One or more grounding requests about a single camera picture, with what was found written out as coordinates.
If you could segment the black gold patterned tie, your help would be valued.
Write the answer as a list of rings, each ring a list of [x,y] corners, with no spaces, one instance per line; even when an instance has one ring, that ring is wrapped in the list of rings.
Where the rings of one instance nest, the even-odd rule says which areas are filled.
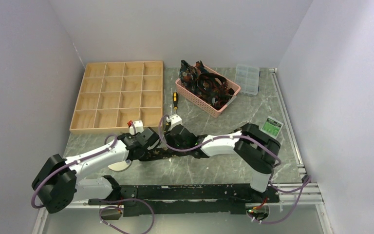
[[[189,152],[178,152],[166,147],[164,148],[157,148],[148,150],[142,157],[140,157],[139,161],[154,161],[154,160],[161,160],[161,159],[169,159],[173,157],[182,157],[182,156],[192,156],[196,159],[200,158],[209,158],[204,152],[201,150],[194,150]]]

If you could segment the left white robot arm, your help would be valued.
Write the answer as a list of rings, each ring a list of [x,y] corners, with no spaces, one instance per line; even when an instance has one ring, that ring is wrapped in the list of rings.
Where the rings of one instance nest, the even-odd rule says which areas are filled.
[[[34,179],[31,206],[46,208],[57,213],[70,203],[96,199],[97,203],[113,205],[123,196],[121,186],[110,175],[98,179],[87,176],[117,162],[141,160],[148,154],[148,147],[159,140],[159,135],[150,127],[134,135],[110,134],[105,144],[86,153],[62,158],[59,154],[47,159]]]

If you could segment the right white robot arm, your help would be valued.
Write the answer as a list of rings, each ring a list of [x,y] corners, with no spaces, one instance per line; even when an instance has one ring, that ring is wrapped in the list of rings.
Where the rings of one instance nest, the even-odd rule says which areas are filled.
[[[186,127],[178,124],[165,132],[163,137],[169,149],[195,158],[227,154],[241,157],[253,170],[249,197],[254,202],[261,202],[267,197],[268,182],[273,175],[273,170],[281,164],[278,158],[281,144],[252,123],[247,123],[241,129],[222,136],[196,136]]]

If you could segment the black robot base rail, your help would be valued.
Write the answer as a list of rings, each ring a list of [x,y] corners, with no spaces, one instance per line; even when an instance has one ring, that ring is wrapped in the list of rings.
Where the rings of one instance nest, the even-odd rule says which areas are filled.
[[[203,185],[123,185],[102,201],[89,199],[90,206],[122,205],[123,215],[133,217],[163,214],[230,213],[244,215],[246,209],[262,203],[278,203],[273,188],[253,190],[248,183]]]

